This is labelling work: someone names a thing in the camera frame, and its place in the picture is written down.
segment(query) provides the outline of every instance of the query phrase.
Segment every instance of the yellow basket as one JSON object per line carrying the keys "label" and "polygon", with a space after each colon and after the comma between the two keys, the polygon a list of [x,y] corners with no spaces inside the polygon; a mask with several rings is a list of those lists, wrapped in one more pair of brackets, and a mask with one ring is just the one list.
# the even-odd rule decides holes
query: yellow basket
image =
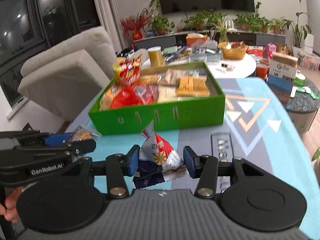
{"label": "yellow basket", "polygon": [[223,57],[225,59],[243,59],[245,53],[247,52],[248,46],[246,45],[244,49],[226,49],[228,42],[219,43],[219,47],[222,50]]}

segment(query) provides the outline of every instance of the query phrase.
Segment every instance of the white round table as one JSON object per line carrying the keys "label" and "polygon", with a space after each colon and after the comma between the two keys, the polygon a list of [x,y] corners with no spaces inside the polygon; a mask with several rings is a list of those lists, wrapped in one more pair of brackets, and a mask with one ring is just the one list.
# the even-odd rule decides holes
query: white round table
{"label": "white round table", "polygon": [[[170,65],[178,65],[178,64],[185,64],[188,63],[187,60],[180,60],[180,61],[174,61],[172,63],[169,63]],[[235,66],[235,69],[233,71],[228,71],[226,73],[222,73],[220,70],[225,70],[225,68],[221,67],[221,63],[224,64],[231,64]],[[208,62],[207,66],[214,76],[214,78],[245,78],[251,76],[255,71],[257,67],[257,63],[253,57],[251,57],[249,54],[245,54],[244,58],[242,60],[230,60],[230,59],[221,59],[220,63],[211,63]],[[148,59],[143,65],[142,69],[149,68],[150,67],[150,59]]]}

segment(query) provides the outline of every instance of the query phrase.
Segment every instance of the tablecloth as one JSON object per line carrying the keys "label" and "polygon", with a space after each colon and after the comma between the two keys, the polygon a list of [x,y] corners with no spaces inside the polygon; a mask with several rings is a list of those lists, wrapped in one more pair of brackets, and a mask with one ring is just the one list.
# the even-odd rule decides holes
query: tablecloth
{"label": "tablecloth", "polygon": [[[280,101],[260,78],[218,79],[218,83],[226,94],[223,125],[158,134],[180,156],[186,145],[191,146],[198,155],[215,156],[216,139],[230,138],[232,152],[228,160],[234,156],[244,157],[302,192],[308,208],[300,230],[311,239],[320,239],[319,185],[303,142]],[[69,130],[80,124],[93,127],[86,113],[82,115]],[[94,161],[101,161],[114,153],[126,154],[134,144],[142,145],[144,140],[139,134],[103,136],[98,138],[97,148],[89,156]],[[125,177],[125,180],[131,191],[132,178]],[[183,177],[151,188],[190,188],[194,191],[196,184],[197,180]],[[94,185],[101,192],[106,192],[104,177],[97,177]]]}

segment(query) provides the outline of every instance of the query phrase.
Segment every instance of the jar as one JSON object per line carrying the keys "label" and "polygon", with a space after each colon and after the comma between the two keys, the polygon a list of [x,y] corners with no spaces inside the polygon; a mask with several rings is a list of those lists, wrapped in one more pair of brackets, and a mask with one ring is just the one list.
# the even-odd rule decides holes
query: jar
{"label": "jar", "polygon": [[262,58],[260,63],[257,64],[256,77],[260,77],[263,80],[266,80],[270,67],[270,60]]}

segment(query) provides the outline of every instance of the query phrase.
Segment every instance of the red flower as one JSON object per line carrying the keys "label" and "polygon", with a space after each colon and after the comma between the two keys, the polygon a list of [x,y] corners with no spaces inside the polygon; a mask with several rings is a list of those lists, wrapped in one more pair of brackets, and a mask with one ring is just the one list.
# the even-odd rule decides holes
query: red flower
{"label": "red flower", "polygon": [[121,26],[127,36],[129,36],[129,31],[139,31],[149,22],[150,14],[147,8],[144,8],[142,12],[137,15],[136,19],[133,18],[133,16],[126,19],[120,19]]}

